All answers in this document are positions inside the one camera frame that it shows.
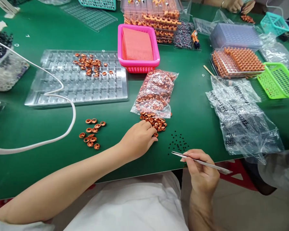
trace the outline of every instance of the white wire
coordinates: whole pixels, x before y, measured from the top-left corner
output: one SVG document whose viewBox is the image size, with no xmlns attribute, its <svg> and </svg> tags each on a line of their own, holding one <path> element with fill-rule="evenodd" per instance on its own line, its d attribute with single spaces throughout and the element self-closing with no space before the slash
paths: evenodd
<svg viewBox="0 0 289 231">
<path fill-rule="evenodd" d="M 41 68 L 40 66 L 37 66 L 36 64 L 30 62 L 29 60 L 25 59 L 24 57 L 22 57 L 20 54 L 18 54 L 17 52 L 13 51 L 12 49 L 10 49 L 9 47 L 5 46 L 4 44 L 0 43 L 1 46 L 5 47 L 6 49 L 8 49 L 9 51 L 13 52 L 14 54 L 18 55 L 19 57 L 23 58 L 24 60 L 26 60 L 28 63 L 32 64 L 33 66 L 45 71 L 47 74 L 51 75 L 52 77 L 54 77 L 56 80 L 58 80 L 58 82 L 60 83 L 60 85 L 62 86 L 61 88 L 57 89 L 57 90 L 54 90 L 54 91 L 50 91 L 50 92 L 46 92 L 44 95 L 45 96 L 55 96 L 55 97 L 59 97 L 59 98 L 62 98 L 62 99 L 65 99 L 67 100 L 71 106 L 72 106 L 72 110 L 73 110 L 73 118 L 72 118 L 72 122 L 68 128 L 68 130 L 61 136 L 57 137 L 57 138 L 54 138 L 52 140 L 47 140 L 47 141 L 43 141 L 43 142 L 40 142 L 40 143 L 36 143 L 36 144 L 32 144 L 32 145 L 29 145 L 29 146 L 26 146 L 26 147 L 22 147 L 22 148 L 15 148 L 15 149 L 1 149 L 0 148 L 0 155 L 6 155 L 6 154 L 14 154 L 14 153 L 18 153 L 18 152 L 23 152 L 23 151 L 27 151 L 27 150 L 30 150 L 30 149 L 33 149 L 33 148 L 37 148 L 37 147 L 40 147 L 40 146 L 43 146 L 45 144 L 49 144 L 49 143 L 53 143 L 53 142 L 56 142 L 64 137 L 66 137 L 70 131 L 72 130 L 73 126 L 74 126 L 74 123 L 75 123 L 75 120 L 76 120 L 76 109 L 75 109 L 75 105 L 74 103 L 69 100 L 68 98 L 64 97 L 64 96 L 60 96 L 60 95 L 54 95 L 53 93 L 55 92 L 58 92 L 60 90 L 62 90 L 64 88 L 64 85 L 63 83 L 56 77 L 54 76 L 53 74 L 49 73 L 48 71 L 46 71 L 45 69 Z"/>
</svg>

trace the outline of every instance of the clear plastic bag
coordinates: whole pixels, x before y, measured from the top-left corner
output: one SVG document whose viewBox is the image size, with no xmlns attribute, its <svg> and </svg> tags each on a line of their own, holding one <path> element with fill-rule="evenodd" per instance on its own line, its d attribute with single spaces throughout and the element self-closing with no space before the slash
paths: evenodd
<svg viewBox="0 0 289 231">
<path fill-rule="evenodd" d="M 162 70 L 151 70 L 142 84 L 131 112 L 140 115 L 140 112 L 154 113 L 153 118 L 170 118 L 169 105 L 174 81 L 178 73 Z"/>
<path fill-rule="evenodd" d="M 234 22 L 228 19 L 220 9 L 216 11 L 213 22 L 209 22 L 199 18 L 193 18 L 193 22 L 196 31 L 204 35 L 210 35 L 219 22 L 234 24 Z"/>
<path fill-rule="evenodd" d="M 257 95 L 255 90 L 247 79 L 223 79 L 220 76 L 211 75 L 211 84 L 213 90 L 220 88 L 232 88 L 241 99 L 245 102 L 261 102 L 261 98 Z"/>
<path fill-rule="evenodd" d="M 263 153 L 284 150 L 278 129 L 253 102 L 246 103 L 233 88 L 217 88 L 206 95 L 220 119 L 230 155 L 242 154 L 251 163 L 266 164 Z"/>
<path fill-rule="evenodd" d="M 275 35 L 270 32 L 259 37 L 263 42 L 259 50 L 263 58 L 270 63 L 282 63 L 289 69 L 289 51 L 276 41 Z"/>
</svg>

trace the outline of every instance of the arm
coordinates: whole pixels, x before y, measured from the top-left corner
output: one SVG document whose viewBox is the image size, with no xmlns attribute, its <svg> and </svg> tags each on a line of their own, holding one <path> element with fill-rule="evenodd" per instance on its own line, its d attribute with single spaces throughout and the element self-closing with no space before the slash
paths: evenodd
<svg viewBox="0 0 289 231">
<path fill-rule="evenodd" d="M 145 154 L 157 141 L 152 137 L 155 132 L 149 122 L 140 121 L 117 145 L 60 169 L 20 193 L 0 208 L 0 221 L 28 224 L 53 218 L 98 179 Z"/>
<path fill-rule="evenodd" d="M 210 156 L 200 149 L 191 149 L 185 155 L 214 164 Z M 189 201 L 189 230 L 213 231 L 215 227 L 212 201 L 219 180 L 219 172 L 211 167 L 196 163 L 191 158 L 182 159 L 182 161 L 187 163 L 193 186 Z"/>
</svg>

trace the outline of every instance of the pink sponge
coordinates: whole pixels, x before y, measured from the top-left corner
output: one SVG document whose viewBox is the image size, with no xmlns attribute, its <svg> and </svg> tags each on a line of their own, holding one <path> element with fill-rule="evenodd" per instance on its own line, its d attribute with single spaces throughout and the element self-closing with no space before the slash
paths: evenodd
<svg viewBox="0 0 289 231">
<path fill-rule="evenodd" d="M 153 60 L 148 33 L 123 28 L 122 54 L 125 60 Z"/>
</svg>

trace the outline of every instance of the blister tray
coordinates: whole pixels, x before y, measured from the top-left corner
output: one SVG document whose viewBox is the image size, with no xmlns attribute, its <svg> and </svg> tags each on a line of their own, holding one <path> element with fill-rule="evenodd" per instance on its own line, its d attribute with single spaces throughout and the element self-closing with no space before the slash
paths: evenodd
<svg viewBox="0 0 289 231">
<path fill-rule="evenodd" d="M 78 64 L 73 64 L 75 53 L 94 55 L 107 67 L 100 67 L 98 78 L 87 76 Z M 125 68 L 118 60 L 116 51 L 77 51 L 77 50 L 45 50 L 41 58 L 41 66 L 55 75 L 64 84 L 64 89 L 56 94 L 65 96 L 74 103 L 105 103 L 128 100 L 127 78 Z M 27 106 L 48 106 L 68 103 L 58 97 L 45 96 L 49 92 L 60 88 L 59 82 L 42 70 L 38 70 L 32 83 L 30 93 L 26 99 Z"/>
<path fill-rule="evenodd" d="M 213 48 L 237 47 L 258 50 L 263 43 L 249 25 L 218 23 L 210 35 Z"/>
</svg>

